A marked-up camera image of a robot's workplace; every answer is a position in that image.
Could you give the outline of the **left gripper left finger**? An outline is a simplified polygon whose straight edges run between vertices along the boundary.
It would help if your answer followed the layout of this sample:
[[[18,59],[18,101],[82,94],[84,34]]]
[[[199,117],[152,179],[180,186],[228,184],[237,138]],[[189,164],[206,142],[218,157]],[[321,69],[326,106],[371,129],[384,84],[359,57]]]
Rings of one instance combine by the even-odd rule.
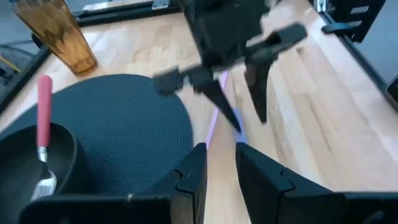
[[[158,182],[132,198],[128,224],[203,224],[207,190],[206,144],[197,144]]]

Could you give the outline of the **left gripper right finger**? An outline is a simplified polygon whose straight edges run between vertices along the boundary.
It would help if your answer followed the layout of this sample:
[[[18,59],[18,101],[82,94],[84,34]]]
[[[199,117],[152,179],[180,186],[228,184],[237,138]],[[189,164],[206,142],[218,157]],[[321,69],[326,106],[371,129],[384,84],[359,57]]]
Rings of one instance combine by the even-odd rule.
[[[246,143],[236,144],[239,185],[252,224],[340,224],[343,196]]]

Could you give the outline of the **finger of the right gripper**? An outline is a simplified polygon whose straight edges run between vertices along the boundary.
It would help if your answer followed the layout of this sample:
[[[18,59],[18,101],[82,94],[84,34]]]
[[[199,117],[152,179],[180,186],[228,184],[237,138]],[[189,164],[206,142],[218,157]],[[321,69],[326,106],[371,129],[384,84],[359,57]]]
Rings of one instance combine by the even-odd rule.
[[[218,80],[199,79],[199,81],[194,82],[194,89],[196,92],[204,94],[224,114],[234,129],[241,133],[239,121]]]
[[[255,64],[245,61],[244,77],[256,113],[262,124],[267,123],[267,80],[271,65],[271,62]]]

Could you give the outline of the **spoon with lilac handle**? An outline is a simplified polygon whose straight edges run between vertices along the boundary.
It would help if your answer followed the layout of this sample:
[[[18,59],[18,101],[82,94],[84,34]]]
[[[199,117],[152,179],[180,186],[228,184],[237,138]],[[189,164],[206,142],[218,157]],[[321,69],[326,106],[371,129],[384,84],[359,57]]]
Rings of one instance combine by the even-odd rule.
[[[244,142],[244,143],[247,143],[247,137],[246,137],[246,131],[245,131],[245,129],[244,129],[244,123],[243,123],[242,113],[241,113],[241,111],[239,110],[239,108],[235,108],[235,109],[234,109],[234,113],[235,113],[235,115],[236,115],[236,117],[237,117],[237,120],[238,120],[239,125],[240,125],[240,128],[241,128],[241,131],[240,131],[240,132],[239,132],[239,131],[235,131],[235,132],[234,132],[235,140],[236,140],[236,142]]]

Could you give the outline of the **fork with pink handle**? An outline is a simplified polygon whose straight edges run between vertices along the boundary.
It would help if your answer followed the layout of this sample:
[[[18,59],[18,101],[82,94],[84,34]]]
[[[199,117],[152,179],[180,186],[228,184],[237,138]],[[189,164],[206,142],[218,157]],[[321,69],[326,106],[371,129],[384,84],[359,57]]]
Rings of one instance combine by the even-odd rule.
[[[33,194],[30,198],[34,201],[41,197],[50,196],[57,187],[57,177],[49,169],[47,160],[47,148],[50,142],[50,119],[52,112],[52,79],[48,75],[42,75],[38,83],[37,101],[37,156],[42,164],[43,171],[41,179],[35,185]]]

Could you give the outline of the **amber faceted plastic tumbler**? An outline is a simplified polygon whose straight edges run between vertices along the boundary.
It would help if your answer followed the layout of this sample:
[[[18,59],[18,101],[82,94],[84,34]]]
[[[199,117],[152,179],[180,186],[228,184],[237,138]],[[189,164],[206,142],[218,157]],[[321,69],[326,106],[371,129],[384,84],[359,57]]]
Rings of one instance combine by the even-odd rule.
[[[83,76],[98,66],[65,0],[9,0],[15,14],[69,70]]]

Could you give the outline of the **black ceramic bowl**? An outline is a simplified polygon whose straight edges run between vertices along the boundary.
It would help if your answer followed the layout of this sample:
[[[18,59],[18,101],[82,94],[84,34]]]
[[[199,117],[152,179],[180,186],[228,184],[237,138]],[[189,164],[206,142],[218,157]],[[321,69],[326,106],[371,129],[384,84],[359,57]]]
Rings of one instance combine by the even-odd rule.
[[[30,202],[42,165],[37,158],[36,126],[12,132],[0,139],[0,224],[16,224]],[[57,177],[56,194],[76,192],[80,146],[64,126],[52,123],[47,148],[48,166]]]

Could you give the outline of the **dark round woven placemat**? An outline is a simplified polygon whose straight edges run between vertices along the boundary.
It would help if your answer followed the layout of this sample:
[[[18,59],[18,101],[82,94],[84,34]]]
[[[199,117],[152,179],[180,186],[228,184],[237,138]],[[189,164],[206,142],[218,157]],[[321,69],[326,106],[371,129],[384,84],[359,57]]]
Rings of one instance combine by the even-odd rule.
[[[149,77],[87,79],[54,94],[52,103],[52,120],[83,146],[96,193],[141,192],[193,149],[185,106],[176,95],[159,95]]]

